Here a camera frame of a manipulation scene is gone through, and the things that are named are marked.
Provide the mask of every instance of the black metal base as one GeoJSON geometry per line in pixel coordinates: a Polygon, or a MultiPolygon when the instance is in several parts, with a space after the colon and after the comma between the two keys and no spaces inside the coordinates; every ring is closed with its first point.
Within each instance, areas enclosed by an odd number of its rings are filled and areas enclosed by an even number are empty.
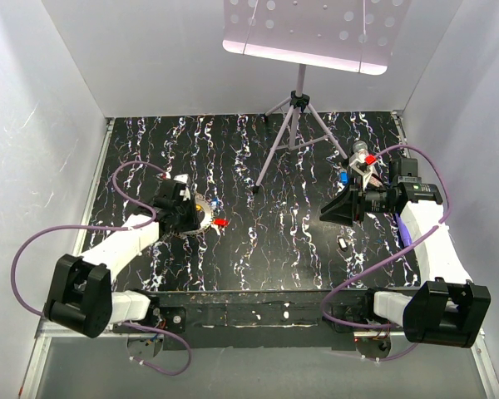
{"type": "Polygon", "coordinates": [[[305,111],[305,108],[310,103],[310,97],[306,94],[302,94],[301,97],[296,96],[296,90],[292,90],[290,92],[290,105],[294,106],[294,108],[301,108],[301,113],[305,111]]]}
{"type": "MultiPolygon", "coordinates": [[[[417,288],[397,288],[412,296],[417,288]]],[[[180,332],[193,347],[332,347],[354,350],[353,328],[334,325],[322,318],[319,308],[329,290],[309,291],[215,291],[149,293],[165,320],[171,309],[184,309],[179,325],[166,329],[180,332]]],[[[329,302],[328,312],[336,318],[362,323],[359,315],[365,289],[349,288],[329,302]]],[[[134,333],[117,327],[115,333],[134,333]]],[[[167,350],[180,349],[166,341],[167,350]]]]}

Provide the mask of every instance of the white wall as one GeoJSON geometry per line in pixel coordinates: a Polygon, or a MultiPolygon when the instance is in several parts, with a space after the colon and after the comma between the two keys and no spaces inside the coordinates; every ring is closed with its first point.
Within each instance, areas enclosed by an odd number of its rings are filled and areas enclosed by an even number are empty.
{"type": "Polygon", "coordinates": [[[499,376],[499,0],[464,0],[405,110],[404,127],[409,143],[443,172],[459,257],[492,294],[484,328],[499,376]]]}
{"type": "MultiPolygon", "coordinates": [[[[294,89],[294,64],[222,48],[222,0],[43,2],[106,116],[263,112],[294,89]]],[[[314,106],[403,109],[460,2],[413,0],[382,76],[309,67],[314,106]]]]}
{"type": "MultiPolygon", "coordinates": [[[[80,221],[104,125],[42,3],[0,0],[0,399],[17,397],[38,323],[12,295],[12,257],[38,230],[80,221]]],[[[42,239],[22,259],[19,288],[34,307],[74,235],[42,239]]]]}

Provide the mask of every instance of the tripod leg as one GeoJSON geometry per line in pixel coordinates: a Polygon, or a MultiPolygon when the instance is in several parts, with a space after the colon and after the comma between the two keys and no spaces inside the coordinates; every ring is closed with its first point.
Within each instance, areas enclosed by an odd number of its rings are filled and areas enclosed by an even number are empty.
{"type": "Polygon", "coordinates": [[[271,110],[267,111],[264,113],[264,117],[272,115],[274,112],[276,112],[280,107],[287,105],[290,102],[290,97],[285,98],[282,100],[277,106],[272,108],[271,110]]]}
{"type": "Polygon", "coordinates": [[[275,150],[277,149],[277,146],[279,145],[281,141],[281,137],[283,137],[283,133],[286,130],[286,126],[289,125],[289,120],[290,117],[292,116],[292,112],[294,111],[294,106],[290,106],[289,111],[286,114],[286,117],[284,118],[283,125],[281,125],[281,128],[279,129],[279,133],[277,134],[277,137],[275,137],[274,145],[272,145],[272,148],[270,149],[268,153],[268,158],[266,158],[266,162],[264,163],[263,169],[260,171],[259,178],[257,179],[257,183],[253,186],[253,189],[251,190],[253,194],[257,194],[259,192],[259,187],[260,183],[263,181],[264,174],[266,173],[266,170],[268,169],[269,163],[272,161],[272,158],[274,156],[275,150]]]}
{"type": "Polygon", "coordinates": [[[327,137],[331,140],[331,142],[334,144],[334,146],[337,148],[338,152],[340,155],[346,160],[348,158],[346,152],[343,150],[343,148],[340,146],[338,141],[334,138],[333,133],[329,130],[329,128],[325,125],[325,122],[322,121],[322,118],[319,117],[318,112],[314,109],[313,105],[309,103],[308,108],[310,110],[310,113],[313,114],[314,119],[319,123],[319,125],[324,129],[325,134],[327,137]]]}
{"type": "Polygon", "coordinates": [[[294,109],[294,114],[292,115],[292,125],[290,125],[290,139],[289,139],[289,150],[293,150],[296,145],[296,135],[298,134],[298,123],[299,123],[299,113],[301,109],[294,109]]]}

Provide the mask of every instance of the silver metal object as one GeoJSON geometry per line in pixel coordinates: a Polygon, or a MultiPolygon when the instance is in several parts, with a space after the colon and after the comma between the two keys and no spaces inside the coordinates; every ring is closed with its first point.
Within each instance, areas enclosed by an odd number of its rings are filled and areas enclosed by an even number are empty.
{"type": "Polygon", "coordinates": [[[363,178],[364,189],[368,185],[372,175],[375,173],[373,165],[367,165],[365,170],[361,170],[358,167],[358,165],[364,165],[368,155],[368,145],[365,142],[357,141],[353,144],[353,156],[349,158],[349,167],[354,170],[357,175],[363,178]]]}
{"type": "Polygon", "coordinates": [[[213,223],[213,209],[210,207],[210,204],[205,200],[205,197],[201,194],[195,194],[194,199],[196,202],[196,206],[200,206],[201,210],[204,213],[204,217],[200,222],[200,228],[197,230],[186,231],[180,235],[196,235],[199,233],[203,233],[206,231],[210,225],[213,223]]]}
{"type": "MultiPolygon", "coordinates": [[[[299,64],[299,69],[298,69],[298,81],[296,84],[296,91],[295,95],[297,97],[301,97],[303,94],[303,86],[304,86],[304,80],[305,80],[305,70],[306,70],[306,65],[304,64],[299,64]]],[[[281,101],[277,106],[274,106],[271,110],[268,112],[264,113],[265,116],[271,115],[274,111],[277,111],[281,106],[284,106],[290,101],[290,98],[286,98],[285,100],[281,101]]],[[[294,108],[294,106],[290,106],[289,111],[287,112],[286,116],[284,117],[283,124],[281,125],[281,128],[279,129],[279,133],[275,137],[274,144],[272,145],[272,148],[270,149],[268,153],[268,158],[266,158],[266,161],[264,163],[263,169],[260,171],[259,178],[257,179],[257,182],[255,183],[255,187],[260,187],[260,184],[263,181],[264,175],[266,174],[266,170],[269,167],[269,164],[274,157],[274,153],[276,150],[282,150],[282,149],[289,149],[289,150],[297,150],[299,148],[305,147],[306,145],[311,145],[314,143],[317,143],[318,141],[321,140],[329,140],[333,145],[337,148],[338,152],[340,155],[346,159],[348,156],[346,155],[346,152],[342,149],[336,138],[334,137],[333,133],[329,130],[329,128],[325,125],[325,122],[322,120],[322,118],[318,115],[318,112],[314,109],[312,104],[308,104],[307,108],[309,108],[310,113],[313,115],[314,119],[318,122],[320,127],[324,130],[325,135],[322,137],[319,137],[318,139],[313,139],[306,141],[304,143],[301,143],[299,145],[296,145],[296,137],[298,134],[298,126],[299,126],[299,115],[301,113],[301,109],[294,108]],[[290,126],[290,137],[289,137],[289,143],[287,145],[279,145],[281,138],[283,137],[283,133],[286,130],[287,126],[289,125],[290,119],[292,119],[292,124],[290,126]]]]}
{"type": "Polygon", "coordinates": [[[477,336],[472,346],[473,359],[477,365],[482,386],[488,399],[499,399],[499,381],[496,371],[493,369],[492,360],[488,354],[488,349],[484,341],[484,330],[477,336]]]}
{"type": "Polygon", "coordinates": [[[237,54],[380,75],[411,2],[349,0],[322,7],[276,0],[270,9],[266,1],[224,0],[222,44],[237,54]]]}
{"type": "MultiPolygon", "coordinates": [[[[407,144],[407,137],[405,136],[405,131],[403,129],[403,112],[392,111],[392,119],[396,124],[396,129],[398,129],[399,141],[401,144],[407,144]]],[[[403,152],[407,158],[410,158],[410,150],[408,148],[404,148],[403,152]]]]}

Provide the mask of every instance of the gray wall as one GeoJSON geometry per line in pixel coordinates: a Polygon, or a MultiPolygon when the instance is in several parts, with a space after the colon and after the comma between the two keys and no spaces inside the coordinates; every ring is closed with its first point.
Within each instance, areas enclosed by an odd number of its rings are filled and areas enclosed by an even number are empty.
{"type": "MultiPolygon", "coordinates": [[[[185,351],[153,360],[170,370],[185,361],[185,351]]],[[[325,347],[195,349],[184,374],[166,377],[130,362],[125,338],[54,338],[37,399],[86,397],[481,399],[485,392],[470,350],[456,347],[420,345],[378,366],[325,347]]]]}
{"type": "MultiPolygon", "coordinates": [[[[38,322],[12,295],[12,257],[38,230],[80,221],[104,125],[41,2],[0,0],[0,398],[17,397],[38,322]]],[[[22,259],[19,286],[32,306],[42,307],[73,240],[41,239],[22,259]]]]}
{"type": "MultiPolygon", "coordinates": [[[[105,116],[263,112],[294,89],[295,64],[223,49],[222,0],[43,3],[105,116]]],[[[314,106],[403,109],[460,3],[414,0],[381,76],[309,67],[314,106]]]]}
{"type": "Polygon", "coordinates": [[[499,0],[463,2],[404,126],[409,143],[432,155],[447,179],[457,252],[492,293],[484,328],[499,376],[499,0]]]}

